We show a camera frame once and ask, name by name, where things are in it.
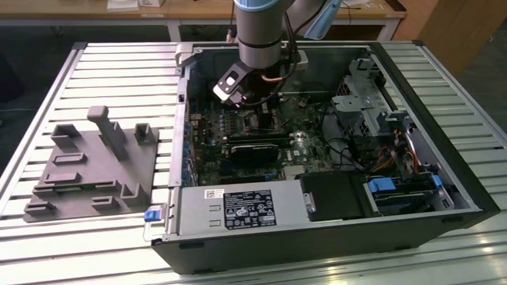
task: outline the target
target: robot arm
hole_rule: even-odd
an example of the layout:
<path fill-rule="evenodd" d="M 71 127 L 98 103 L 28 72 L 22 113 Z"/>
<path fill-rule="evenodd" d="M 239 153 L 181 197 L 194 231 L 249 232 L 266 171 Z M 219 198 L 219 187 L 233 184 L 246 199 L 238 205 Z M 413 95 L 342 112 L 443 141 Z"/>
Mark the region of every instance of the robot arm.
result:
<path fill-rule="evenodd" d="M 262 74 L 270 83 L 263 71 L 279 68 L 277 64 L 282 60 L 286 15 L 286 22 L 297 27 L 294 31 L 289 30 L 290 33 L 322 39 L 335 19 L 341 2 L 342 0 L 235 0 L 241 62 L 234 64 L 214 88 L 223 102 L 237 107 L 245 103 L 247 96 L 242 84 L 247 76 Z"/>

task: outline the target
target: gray post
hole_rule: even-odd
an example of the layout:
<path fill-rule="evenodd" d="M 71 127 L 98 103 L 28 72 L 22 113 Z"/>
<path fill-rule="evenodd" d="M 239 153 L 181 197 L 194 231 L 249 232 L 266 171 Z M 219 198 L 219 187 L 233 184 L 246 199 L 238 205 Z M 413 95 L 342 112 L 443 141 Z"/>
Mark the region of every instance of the gray post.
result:
<path fill-rule="evenodd" d="M 110 110 L 106 106 L 91 106 L 89 109 L 89 121 L 97 123 L 105 142 L 109 144 L 118 160 L 125 160 L 129 153 L 125 147 L 125 134 L 115 130 L 109 118 Z"/>

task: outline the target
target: power supply label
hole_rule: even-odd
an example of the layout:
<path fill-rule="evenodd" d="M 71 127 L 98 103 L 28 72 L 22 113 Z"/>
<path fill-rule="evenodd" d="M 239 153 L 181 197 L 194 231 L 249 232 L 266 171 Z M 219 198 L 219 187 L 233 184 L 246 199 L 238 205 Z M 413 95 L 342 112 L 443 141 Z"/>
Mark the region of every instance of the power supply label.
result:
<path fill-rule="evenodd" d="M 223 205 L 229 230 L 277 226 L 271 190 L 225 193 Z"/>

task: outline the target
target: aluminum slotted table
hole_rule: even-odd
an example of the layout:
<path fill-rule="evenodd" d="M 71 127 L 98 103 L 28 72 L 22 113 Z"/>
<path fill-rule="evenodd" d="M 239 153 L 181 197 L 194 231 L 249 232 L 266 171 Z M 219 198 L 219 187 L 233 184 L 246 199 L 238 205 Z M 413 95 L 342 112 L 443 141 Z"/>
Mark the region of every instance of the aluminum slotted table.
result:
<path fill-rule="evenodd" d="M 0 283 L 105 284 L 498 284 L 507 278 L 507 212 L 418 249 L 178 275 L 150 248 L 163 225 L 143 214 L 23 221 L 24 205 L 52 152 L 56 124 L 95 129 L 93 105 L 110 107 L 122 128 L 161 129 L 153 204 L 169 199 L 169 166 L 179 75 L 178 43 L 77 44 L 0 178 Z M 423 46 L 383 46 L 502 210 L 507 209 L 507 137 Z M 402 109 L 402 103 L 394 101 Z"/>

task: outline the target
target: blue tab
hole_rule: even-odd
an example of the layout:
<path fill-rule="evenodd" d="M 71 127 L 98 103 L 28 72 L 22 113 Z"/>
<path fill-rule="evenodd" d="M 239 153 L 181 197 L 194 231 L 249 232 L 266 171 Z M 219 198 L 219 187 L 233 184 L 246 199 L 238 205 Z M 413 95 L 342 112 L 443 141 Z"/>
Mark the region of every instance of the blue tab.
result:
<path fill-rule="evenodd" d="M 434 175 L 434 176 L 431 176 L 431 179 L 435 183 L 437 188 L 439 188 L 443 185 L 441 177 L 438 175 Z"/>
<path fill-rule="evenodd" d="M 397 190 L 394 180 L 391 178 L 375 178 L 369 183 L 370 192 Z"/>
<path fill-rule="evenodd" d="M 149 223 L 151 221 L 161 221 L 162 210 L 147 210 L 145 212 L 145 221 Z"/>
<path fill-rule="evenodd" d="M 375 193 L 375 192 L 379 191 L 379 188 L 378 188 L 378 186 L 377 186 L 377 184 L 375 184 L 374 181 L 370 181 L 370 182 L 367 183 L 367 187 L 370 188 L 370 192 L 371 192 L 371 193 Z"/>
<path fill-rule="evenodd" d="M 331 0 L 327 6 L 323 8 L 314 23 L 311 24 L 305 37 L 307 39 L 321 40 L 330 30 L 333 21 L 337 18 L 337 13 L 341 9 L 342 0 Z"/>

